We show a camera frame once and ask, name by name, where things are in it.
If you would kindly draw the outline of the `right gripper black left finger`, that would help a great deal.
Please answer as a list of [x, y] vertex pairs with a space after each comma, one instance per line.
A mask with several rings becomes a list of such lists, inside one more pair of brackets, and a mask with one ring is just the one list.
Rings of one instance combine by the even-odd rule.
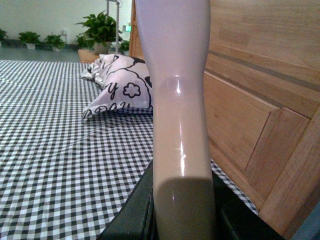
[[128, 199], [98, 240], [158, 240], [150, 162]]

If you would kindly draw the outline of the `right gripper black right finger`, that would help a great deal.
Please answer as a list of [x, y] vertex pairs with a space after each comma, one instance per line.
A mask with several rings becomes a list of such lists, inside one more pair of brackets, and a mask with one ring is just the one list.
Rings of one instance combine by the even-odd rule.
[[217, 240], [282, 240], [224, 183], [212, 174]]

